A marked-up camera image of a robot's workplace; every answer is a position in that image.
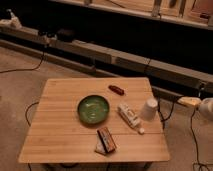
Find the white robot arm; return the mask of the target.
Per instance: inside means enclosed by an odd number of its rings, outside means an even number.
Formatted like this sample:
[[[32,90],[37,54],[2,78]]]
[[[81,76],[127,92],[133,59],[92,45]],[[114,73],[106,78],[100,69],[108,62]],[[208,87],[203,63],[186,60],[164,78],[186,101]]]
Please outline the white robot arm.
[[[213,121],[213,98],[201,100],[198,97],[181,97],[178,102],[187,107],[194,107],[205,119]]]

